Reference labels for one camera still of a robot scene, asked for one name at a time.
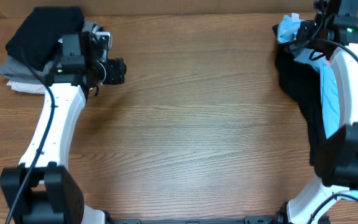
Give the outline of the light blue printed t-shirt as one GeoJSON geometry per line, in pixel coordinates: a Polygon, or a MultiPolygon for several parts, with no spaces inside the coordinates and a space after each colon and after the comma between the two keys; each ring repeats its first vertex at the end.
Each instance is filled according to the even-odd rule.
{"type": "MultiPolygon", "coordinates": [[[[282,21],[273,27],[277,36],[277,43],[286,44],[295,40],[300,24],[303,22],[298,14],[292,16],[285,15],[282,21]]],[[[311,65],[319,74],[320,97],[323,114],[323,125],[326,139],[330,138],[339,128],[340,106],[337,92],[337,83],[334,72],[326,59],[319,59],[312,62],[309,59],[312,50],[303,49],[296,53],[291,53],[297,62],[311,65]]]]}

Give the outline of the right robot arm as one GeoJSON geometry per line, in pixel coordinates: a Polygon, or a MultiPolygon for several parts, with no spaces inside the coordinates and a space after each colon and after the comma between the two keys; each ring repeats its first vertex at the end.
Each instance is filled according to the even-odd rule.
{"type": "Polygon", "coordinates": [[[269,223],[328,223],[338,201],[358,202],[358,1],[315,1],[316,17],[275,25],[281,88],[303,113],[314,177],[269,223]]]}

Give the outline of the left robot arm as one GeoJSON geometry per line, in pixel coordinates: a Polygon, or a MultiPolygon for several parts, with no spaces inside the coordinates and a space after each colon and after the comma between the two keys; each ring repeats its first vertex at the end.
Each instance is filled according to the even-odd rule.
{"type": "Polygon", "coordinates": [[[106,31],[62,36],[62,52],[49,73],[39,77],[44,104],[30,145],[17,167],[5,168],[0,186],[9,213],[6,223],[111,222],[108,212],[87,206],[70,175],[68,159],[76,123],[92,90],[124,83],[127,66],[110,59],[106,31]]]}

